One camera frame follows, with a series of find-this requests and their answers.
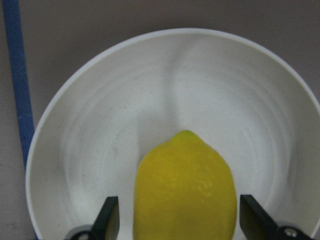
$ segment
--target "white bowl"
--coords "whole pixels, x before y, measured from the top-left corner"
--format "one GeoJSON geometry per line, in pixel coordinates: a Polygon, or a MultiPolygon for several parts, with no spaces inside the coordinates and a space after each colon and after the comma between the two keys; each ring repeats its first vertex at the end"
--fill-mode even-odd
{"type": "MultiPolygon", "coordinates": [[[[40,239],[93,224],[119,196],[118,240],[132,239],[135,174],[154,146],[189,129],[229,164],[238,196],[315,234],[320,108],[301,77],[252,41],[195,28],[124,41],[80,68],[35,131],[26,170],[40,239]]],[[[234,239],[244,239],[237,225],[234,239]]]]}

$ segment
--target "lemon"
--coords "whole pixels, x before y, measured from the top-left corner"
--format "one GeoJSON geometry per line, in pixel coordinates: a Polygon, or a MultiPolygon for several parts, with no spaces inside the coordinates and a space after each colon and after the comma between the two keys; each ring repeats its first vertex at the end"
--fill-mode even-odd
{"type": "Polygon", "coordinates": [[[193,132],[179,132],[141,161],[134,240],[231,240],[236,216],[229,166],[193,132]]]}

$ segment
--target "blue stripe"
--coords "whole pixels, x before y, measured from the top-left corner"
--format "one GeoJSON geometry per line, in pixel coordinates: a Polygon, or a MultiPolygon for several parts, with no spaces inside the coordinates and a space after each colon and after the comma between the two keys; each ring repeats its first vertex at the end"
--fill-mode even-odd
{"type": "Polygon", "coordinates": [[[34,134],[29,95],[26,58],[18,0],[2,0],[6,39],[9,50],[16,114],[19,125],[24,166],[34,134]]]}

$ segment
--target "screw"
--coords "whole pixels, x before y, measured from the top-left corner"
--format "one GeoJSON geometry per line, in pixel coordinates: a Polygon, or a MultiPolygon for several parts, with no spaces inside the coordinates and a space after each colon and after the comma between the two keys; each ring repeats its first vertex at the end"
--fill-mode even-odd
{"type": "Polygon", "coordinates": [[[291,227],[287,227],[285,230],[284,230],[284,233],[288,236],[288,237],[293,237],[293,238],[296,238],[298,236],[298,232],[291,228],[291,227]]]}

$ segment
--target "bowl rim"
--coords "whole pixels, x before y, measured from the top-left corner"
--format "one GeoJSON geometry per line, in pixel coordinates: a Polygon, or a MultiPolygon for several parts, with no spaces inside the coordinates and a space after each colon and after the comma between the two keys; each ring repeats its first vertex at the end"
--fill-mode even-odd
{"type": "MultiPolygon", "coordinates": [[[[315,97],[314,93],[311,91],[307,83],[302,79],[302,77],[288,64],[286,63],[282,58],[277,56],[272,51],[268,50],[264,46],[249,40],[247,38],[220,31],[220,30],[214,30],[214,29],[208,29],[208,28],[193,28],[193,27],[184,27],[184,28],[171,28],[171,29],[163,29],[163,30],[157,30],[152,31],[148,33],[144,33],[138,36],[131,37],[127,40],[124,40],[116,45],[111,46],[110,48],[102,51],[98,55],[94,56],[92,59],[90,59],[88,62],[86,62],[82,67],[80,67],[74,74],[72,74],[67,81],[61,86],[61,88],[57,91],[57,93],[54,95],[54,97],[49,102],[48,106],[44,110],[38,125],[36,126],[29,152],[27,157],[27,163],[26,163],[26,172],[25,172],[25,194],[26,194],[26,201],[27,201],[27,208],[28,212],[31,218],[32,225],[34,227],[34,230],[38,236],[38,238],[42,239],[43,236],[41,234],[41,231],[38,227],[36,216],[34,214],[34,206],[32,204],[32,197],[31,197],[31,173],[32,173],[32,164],[33,164],[33,156],[34,152],[37,146],[38,138],[40,135],[40,132],[44,126],[44,123],[47,121],[48,116],[60,97],[67,91],[67,89],[87,70],[89,70],[92,66],[94,66],[96,63],[101,61],[102,59],[108,57],[109,55],[117,52],[118,50],[121,50],[125,47],[128,47],[130,45],[143,42],[145,40],[150,40],[158,37],[164,37],[164,36],[172,36],[172,35],[190,35],[190,34],[199,34],[199,35],[208,35],[212,37],[220,37],[225,38],[228,40],[235,41],[237,43],[246,45],[256,51],[261,52],[262,54],[268,56],[275,62],[277,62],[279,65],[281,65],[283,68],[285,68],[295,79],[296,81],[301,85],[301,87],[306,91],[309,98],[311,99],[313,105],[315,106],[318,115],[320,116],[320,104],[315,97]]],[[[314,237],[318,232],[320,231],[320,217],[318,219],[318,222],[316,224],[315,229],[312,232],[311,237],[314,237]]]]}

